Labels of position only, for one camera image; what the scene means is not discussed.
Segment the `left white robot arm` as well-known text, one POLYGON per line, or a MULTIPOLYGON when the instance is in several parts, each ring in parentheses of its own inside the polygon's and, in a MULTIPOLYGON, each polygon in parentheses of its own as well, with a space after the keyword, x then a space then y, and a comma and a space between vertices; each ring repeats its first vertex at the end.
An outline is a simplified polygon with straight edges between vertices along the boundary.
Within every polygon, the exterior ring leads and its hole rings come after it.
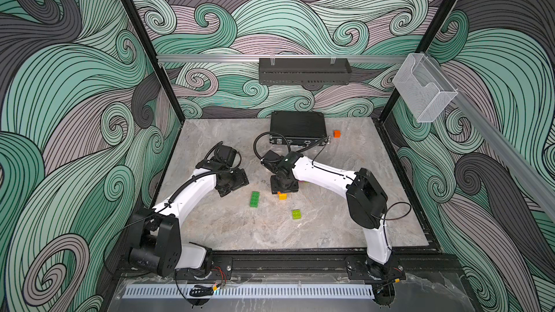
POLYGON ((182 242, 181 227, 197 204, 210 192, 226 196, 249 184, 242 168, 210 171, 196 169, 191 179, 151 209, 132 215, 127 235, 127 261, 133 267, 167 277, 177 270, 210 271, 209 249, 182 242))

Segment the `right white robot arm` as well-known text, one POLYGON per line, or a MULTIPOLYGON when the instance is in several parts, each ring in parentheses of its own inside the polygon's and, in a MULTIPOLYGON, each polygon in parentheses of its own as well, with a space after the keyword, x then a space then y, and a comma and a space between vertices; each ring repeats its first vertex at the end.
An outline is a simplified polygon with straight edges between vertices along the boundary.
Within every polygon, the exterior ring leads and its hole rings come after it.
POLYGON ((392 250, 385 230, 388 196, 369 170, 334 168, 296 153, 276 162, 264 159, 262 164, 275 176, 278 192, 285 193, 288 184, 304 181, 344 198, 351 219, 363 228, 368 258, 378 264, 389 261, 392 250))

